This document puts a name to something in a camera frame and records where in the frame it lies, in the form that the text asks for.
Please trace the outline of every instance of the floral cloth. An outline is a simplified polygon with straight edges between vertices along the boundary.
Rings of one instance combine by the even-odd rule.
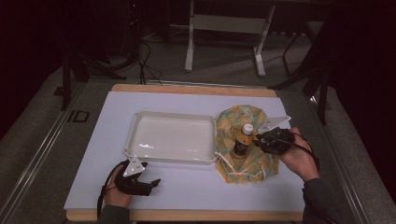
[[[246,123],[253,125],[253,134],[266,120],[266,114],[251,105],[236,105],[220,113],[216,121],[216,155],[219,158],[216,169],[225,182],[234,184],[257,183],[276,175],[278,158],[266,154],[259,147],[250,144],[242,160],[234,160],[231,153],[237,132]]]

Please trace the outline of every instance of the sleeve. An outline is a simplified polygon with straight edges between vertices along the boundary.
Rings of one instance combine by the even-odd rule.
[[[98,224],[129,224],[129,209],[106,205],[99,217]]]
[[[330,187],[320,178],[304,183],[304,224],[343,223],[342,210]]]

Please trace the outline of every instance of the person's right hand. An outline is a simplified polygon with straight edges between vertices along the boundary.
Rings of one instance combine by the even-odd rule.
[[[298,128],[292,128],[289,131],[291,133],[300,134]],[[297,134],[294,135],[294,144],[312,151],[309,144]],[[304,182],[314,178],[319,178],[318,169],[315,165],[314,159],[308,153],[297,147],[291,147],[285,154],[279,156],[279,159],[282,160],[288,168],[297,174]]]

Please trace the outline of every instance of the table leg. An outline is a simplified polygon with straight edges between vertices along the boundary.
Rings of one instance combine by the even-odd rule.
[[[186,72],[192,71],[192,61],[194,56],[194,0],[190,0],[190,25],[189,25],[189,46],[187,47]]]
[[[256,60],[257,71],[260,77],[265,76],[264,65],[262,63],[262,46],[264,45],[265,37],[268,35],[268,30],[271,25],[271,20],[274,16],[275,6],[271,6],[267,18],[265,19],[264,26],[262,27],[262,33],[260,34],[260,42],[259,45],[253,48],[254,58]]]

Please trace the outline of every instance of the plastic tray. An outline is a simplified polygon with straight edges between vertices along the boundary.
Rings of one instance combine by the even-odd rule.
[[[210,163],[216,159],[215,138],[212,116],[141,111],[125,153],[145,160]]]

